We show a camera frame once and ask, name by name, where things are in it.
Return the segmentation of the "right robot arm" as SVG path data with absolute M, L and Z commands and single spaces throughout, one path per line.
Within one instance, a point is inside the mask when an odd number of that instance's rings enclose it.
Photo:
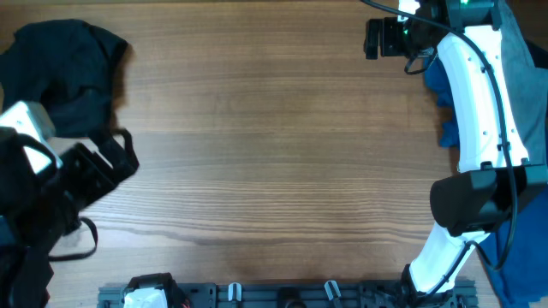
M 430 191 L 435 223 L 391 298 L 398 307 L 446 304 L 456 275 L 489 234 L 509 228 L 505 267 L 521 207 L 546 186 L 544 164 L 532 163 L 516 126 L 503 65 L 503 15 L 495 1 L 420 1 L 413 12 L 389 8 L 366 24 L 366 57 L 439 60 L 450 84 L 460 141 L 458 171 Z

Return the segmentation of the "black shorts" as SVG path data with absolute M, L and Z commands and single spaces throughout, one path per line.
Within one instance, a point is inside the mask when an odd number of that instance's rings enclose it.
M 128 42 L 82 20 L 27 24 L 1 54 L 3 110 L 41 104 L 58 137 L 83 138 L 110 124 L 114 77 Z

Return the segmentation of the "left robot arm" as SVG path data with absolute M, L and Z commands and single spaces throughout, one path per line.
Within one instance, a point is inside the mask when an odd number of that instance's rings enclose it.
M 51 263 L 88 258 L 94 251 L 51 255 L 64 235 L 93 221 L 80 212 L 112 192 L 140 166 L 123 128 L 94 130 L 92 152 L 77 143 L 56 157 L 33 137 L 1 129 L 1 305 L 44 307 Z

